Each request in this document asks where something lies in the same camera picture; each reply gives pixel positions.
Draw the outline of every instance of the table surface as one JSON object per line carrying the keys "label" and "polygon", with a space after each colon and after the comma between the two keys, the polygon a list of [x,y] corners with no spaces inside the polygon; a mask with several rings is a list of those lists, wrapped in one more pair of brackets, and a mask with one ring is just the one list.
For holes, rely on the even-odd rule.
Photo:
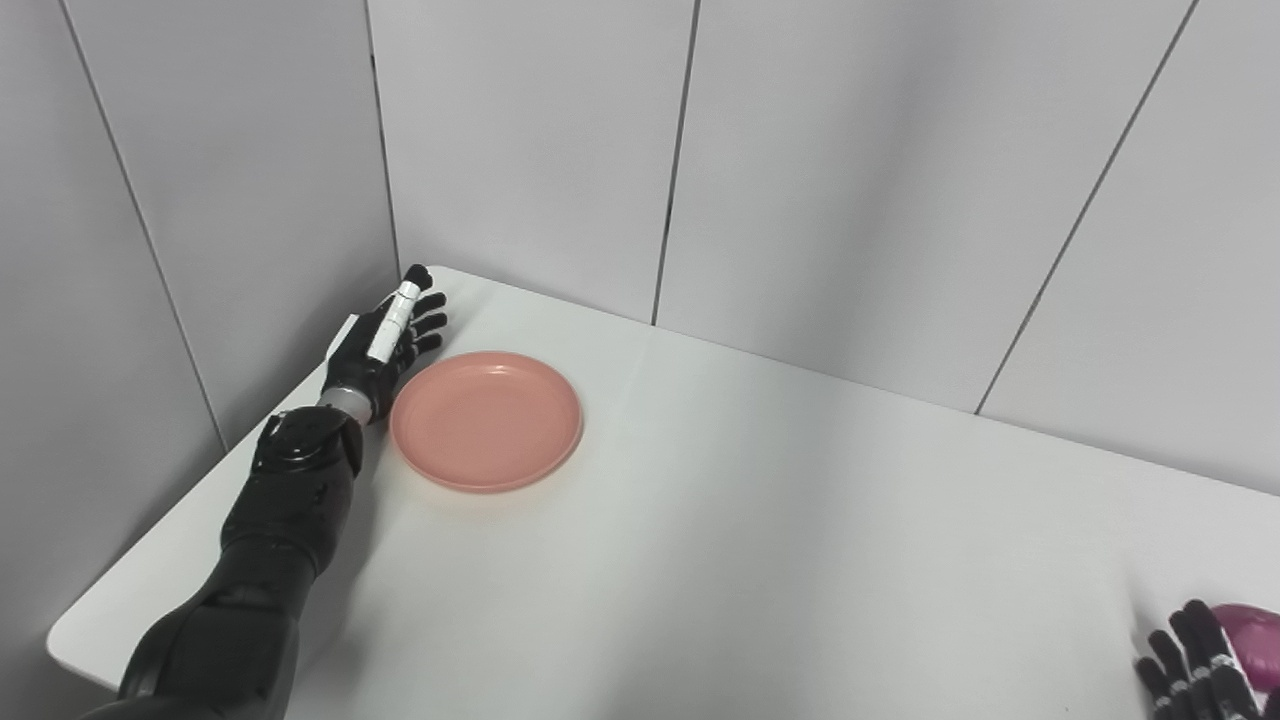
{"label": "table surface", "polygon": [[[444,355],[549,363],[582,441],[472,496],[369,430],[291,719],[1132,720],[1130,662],[1170,610],[1280,607],[1243,551],[1280,541],[1277,497],[433,274]],[[256,436],[58,620],[54,659],[115,685],[212,568]]]}

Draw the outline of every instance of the pink plate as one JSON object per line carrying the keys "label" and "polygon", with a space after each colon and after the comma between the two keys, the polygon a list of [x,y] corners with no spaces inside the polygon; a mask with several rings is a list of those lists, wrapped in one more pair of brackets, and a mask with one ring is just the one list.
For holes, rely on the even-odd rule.
{"label": "pink plate", "polygon": [[392,439],[424,477],[502,492],[554,470],[582,436],[582,406],[559,373],[513,352],[470,352],[410,380],[392,406]]}

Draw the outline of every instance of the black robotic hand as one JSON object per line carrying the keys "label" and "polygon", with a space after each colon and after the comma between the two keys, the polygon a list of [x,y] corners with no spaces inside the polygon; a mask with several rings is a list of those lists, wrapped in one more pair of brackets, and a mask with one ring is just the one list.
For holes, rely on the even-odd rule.
{"label": "black robotic hand", "polygon": [[340,392],[337,388],[358,392],[369,402],[370,423],[376,423],[387,416],[390,411],[396,382],[417,360],[419,355],[440,346],[440,336],[436,331],[448,323],[445,314],[439,311],[444,307],[444,293],[426,295],[433,284],[426,268],[422,265],[410,268],[401,287],[403,288],[408,283],[412,283],[422,295],[413,304],[408,324],[396,341],[390,357],[385,363],[369,355],[370,345],[374,342],[388,309],[401,291],[392,292],[378,307],[360,315],[351,331],[347,332],[347,337],[329,357],[324,383],[325,393],[332,396],[330,391]]}
{"label": "black robotic hand", "polygon": [[280,720],[298,620],[356,491],[361,429],[387,416],[399,375],[440,346],[444,295],[413,265],[329,359],[316,406],[268,419],[205,584],[138,642],[118,700],[82,720]]}
{"label": "black robotic hand", "polygon": [[1226,632],[1203,601],[1193,600],[1170,615],[1169,626],[1181,647],[1156,630],[1147,642],[1160,662],[1143,657],[1135,665],[1151,692],[1156,720],[1280,719],[1280,691],[1258,710]]}

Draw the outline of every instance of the purple object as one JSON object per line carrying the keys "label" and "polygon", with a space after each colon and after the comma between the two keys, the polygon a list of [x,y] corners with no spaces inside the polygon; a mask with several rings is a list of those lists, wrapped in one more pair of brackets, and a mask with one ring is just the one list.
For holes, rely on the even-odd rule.
{"label": "purple object", "polygon": [[1252,605],[1219,605],[1213,616],[1231,638],[1253,689],[1270,693],[1280,687],[1280,615]]}

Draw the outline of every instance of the robotic arm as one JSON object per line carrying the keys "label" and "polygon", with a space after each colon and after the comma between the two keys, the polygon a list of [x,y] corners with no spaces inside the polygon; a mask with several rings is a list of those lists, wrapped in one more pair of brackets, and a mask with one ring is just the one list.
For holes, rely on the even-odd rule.
{"label": "robotic arm", "polygon": [[362,460],[362,429],[390,411],[396,382],[435,331],[444,295],[413,265],[329,359],[320,401],[271,416],[223,524],[209,580],[138,642],[116,702],[82,720],[280,720],[298,619],[338,547]]}

